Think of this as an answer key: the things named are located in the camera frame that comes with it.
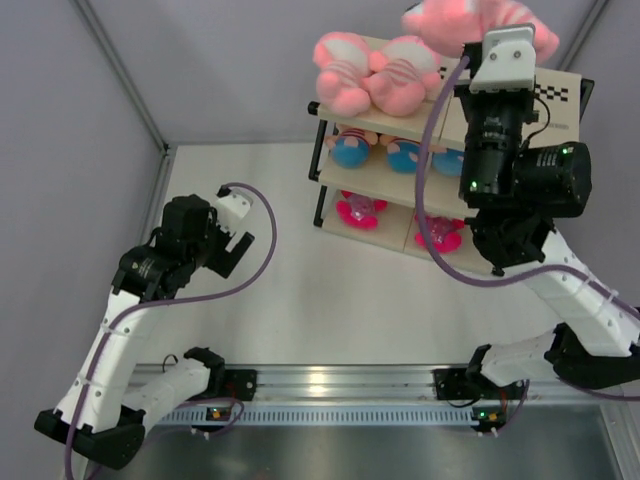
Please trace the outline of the orange-faced blue doll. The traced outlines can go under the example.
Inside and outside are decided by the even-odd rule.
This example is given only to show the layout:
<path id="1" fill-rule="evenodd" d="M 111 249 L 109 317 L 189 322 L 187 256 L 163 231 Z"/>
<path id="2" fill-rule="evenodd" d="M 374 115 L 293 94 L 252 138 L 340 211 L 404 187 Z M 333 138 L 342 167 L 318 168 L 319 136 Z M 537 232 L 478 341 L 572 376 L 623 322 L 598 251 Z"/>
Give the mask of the orange-faced blue doll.
<path id="1" fill-rule="evenodd" d="M 379 143 L 386 151 L 386 159 L 392 171 L 415 174 L 420 153 L 420 143 L 390 135 L 381 135 Z"/>

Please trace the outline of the magenta glasses doll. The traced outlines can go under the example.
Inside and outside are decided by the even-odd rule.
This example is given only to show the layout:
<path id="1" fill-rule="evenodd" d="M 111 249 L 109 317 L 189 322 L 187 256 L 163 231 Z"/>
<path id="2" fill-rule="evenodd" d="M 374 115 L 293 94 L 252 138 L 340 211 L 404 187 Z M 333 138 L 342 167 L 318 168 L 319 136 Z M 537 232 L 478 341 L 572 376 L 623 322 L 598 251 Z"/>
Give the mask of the magenta glasses doll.
<path id="1" fill-rule="evenodd" d="M 388 202 L 385 200 L 341 190 L 335 210 L 344 224 L 359 230 L 371 231 L 378 227 L 378 214 L 387 206 Z"/>
<path id="2" fill-rule="evenodd" d="M 425 220 L 433 246 L 440 254 L 453 253 L 462 245 L 463 220 L 431 215 L 426 215 Z"/>

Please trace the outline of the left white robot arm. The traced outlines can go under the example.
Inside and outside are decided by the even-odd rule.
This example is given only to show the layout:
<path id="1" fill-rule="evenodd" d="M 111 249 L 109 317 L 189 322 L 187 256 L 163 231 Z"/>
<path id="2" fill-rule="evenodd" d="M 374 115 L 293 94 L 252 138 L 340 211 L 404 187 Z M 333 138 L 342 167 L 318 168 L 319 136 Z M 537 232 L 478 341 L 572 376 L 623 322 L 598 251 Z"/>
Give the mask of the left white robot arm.
<path id="1" fill-rule="evenodd" d="M 215 399 L 226 386 L 225 361 L 192 347 L 182 360 L 137 391 L 127 389 L 166 305 L 200 268 L 228 277 L 254 241 L 245 233 L 230 243 L 252 202 L 223 189 L 214 202 L 178 196 L 164 206 L 150 238 L 125 253 L 111 284 L 99 331 L 79 373 L 56 407 L 40 412 L 35 429 L 106 468 L 120 470 L 147 433 L 185 401 Z"/>

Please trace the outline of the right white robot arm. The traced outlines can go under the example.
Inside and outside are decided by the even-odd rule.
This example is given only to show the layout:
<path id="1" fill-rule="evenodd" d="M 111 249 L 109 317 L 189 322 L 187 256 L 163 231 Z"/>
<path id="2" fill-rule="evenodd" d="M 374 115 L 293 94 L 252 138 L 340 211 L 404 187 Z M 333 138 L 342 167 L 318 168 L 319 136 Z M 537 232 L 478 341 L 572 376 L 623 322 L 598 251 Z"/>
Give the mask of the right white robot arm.
<path id="1" fill-rule="evenodd" d="M 555 226 L 581 215 L 591 192 L 588 147 L 569 141 L 531 147 L 536 54 L 527 40 L 465 45 L 456 85 L 467 132 L 459 195 L 475 216 L 473 244 L 493 269 L 487 287 L 523 283 L 555 313 L 549 332 L 486 344 L 466 369 L 480 397 L 518 381 L 556 378 L 586 394 L 639 377 L 639 313 L 601 283 Z"/>

